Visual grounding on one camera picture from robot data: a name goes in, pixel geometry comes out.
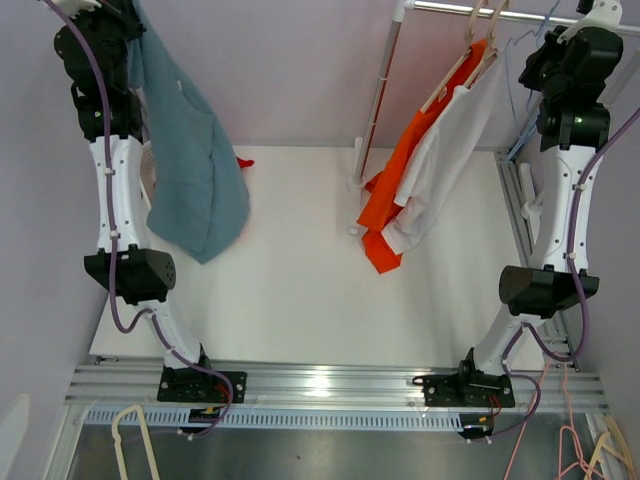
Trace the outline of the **white t shirt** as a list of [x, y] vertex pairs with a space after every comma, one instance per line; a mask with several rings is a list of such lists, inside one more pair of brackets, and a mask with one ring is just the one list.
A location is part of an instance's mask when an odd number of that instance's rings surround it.
[[455, 87], [411, 154], [392, 198], [399, 212], [381, 231], [394, 254], [413, 249], [437, 220], [489, 120], [503, 63], [496, 53], [474, 82]]

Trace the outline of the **beige wooden hanger front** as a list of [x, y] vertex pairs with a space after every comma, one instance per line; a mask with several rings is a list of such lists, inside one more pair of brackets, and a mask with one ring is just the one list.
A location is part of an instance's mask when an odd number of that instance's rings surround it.
[[468, 22], [468, 25], [467, 25], [466, 32], [464, 34], [465, 50], [459, 56], [459, 58], [456, 60], [454, 65], [445, 74], [444, 78], [440, 81], [440, 83], [434, 89], [433, 93], [429, 96], [429, 98], [421, 106], [420, 111], [422, 113], [425, 113], [434, 101], [441, 101], [444, 98], [444, 96], [446, 95], [447, 84], [449, 83], [449, 81], [451, 80], [453, 75], [457, 72], [459, 67], [465, 62], [465, 60], [469, 57], [469, 55], [472, 52], [471, 45], [473, 43], [473, 39], [474, 39], [474, 35], [475, 35], [475, 31], [474, 31], [475, 23], [476, 23], [477, 18], [479, 16], [480, 10], [483, 7], [487, 7], [488, 5], [489, 5], [489, 1], [488, 0], [480, 0], [473, 7], [473, 9], [471, 11], [471, 14], [470, 14], [470, 17], [469, 17], [469, 22]]

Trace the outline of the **grey blue t shirt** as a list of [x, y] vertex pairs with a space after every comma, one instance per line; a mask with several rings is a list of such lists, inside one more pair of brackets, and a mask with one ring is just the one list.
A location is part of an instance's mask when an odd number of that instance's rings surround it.
[[249, 190], [209, 102], [173, 60], [142, 3], [133, 6], [145, 31], [128, 47], [129, 84], [143, 96], [156, 172], [147, 225], [205, 264], [244, 230]]

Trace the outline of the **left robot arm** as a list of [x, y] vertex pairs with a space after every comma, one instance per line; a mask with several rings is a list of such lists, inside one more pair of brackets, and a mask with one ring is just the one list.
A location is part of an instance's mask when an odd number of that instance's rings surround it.
[[145, 28], [130, 1], [50, 1], [64, 26], [54, 50], [72, 80], [78, 123], [95, 167], [99, 199], [97, 251], [86, 272], [108, 292], [116, 329], [147, 321], [163, 345], [164, 369], [194, 401], [215, 389], [204, 347], [180, 321], [170, 292], [177, 273], [170, 254], [152, 248], [140, 182], [142, 105], [129, 82], [128, 45]]

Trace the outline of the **red t shirt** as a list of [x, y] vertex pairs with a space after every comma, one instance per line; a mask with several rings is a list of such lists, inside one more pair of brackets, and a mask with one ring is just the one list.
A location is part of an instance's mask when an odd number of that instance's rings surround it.
[[255, 164], [255, 161], [252, 159], [237, 157], [236, 160], [241, 170], [251, 168]]

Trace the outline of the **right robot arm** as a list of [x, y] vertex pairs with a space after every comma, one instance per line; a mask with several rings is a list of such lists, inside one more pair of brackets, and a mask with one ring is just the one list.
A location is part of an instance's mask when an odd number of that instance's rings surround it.
[[559, 26], [526, 61], [518, 81], [542, 96], [539, 233], [528, 265], [503, 269], [499, 314], [459, 365], [455, 392], [466, 404], [510, 393], [507, 365], [522, 335], [535, 334], [559, 311], [584, 306], [599, 288], [586, 253], [592, 188], [611, 124], [599, 97], [622, 54], [622, 38], [607, 27]]

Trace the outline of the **light blue wire hanger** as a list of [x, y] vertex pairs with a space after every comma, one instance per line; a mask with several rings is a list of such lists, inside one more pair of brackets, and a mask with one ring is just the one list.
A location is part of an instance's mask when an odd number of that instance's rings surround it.
[[533, 135], [533, 117], [539, 95], [522, 87], [518, 76], [524, 70], [525, 58], [543, 43], [543, 36], [551, 26], [551, 17], [557, 13], [562, 1], [534, 1], [536, 7], [544, 7], [543, 17], [527, 30], [511, 36], [505, 45], [505, 79], [509, 107], [513, 121], [513, 139], [508, 142], [505, 154], [507, 162], [514, 161], [519, 151]]

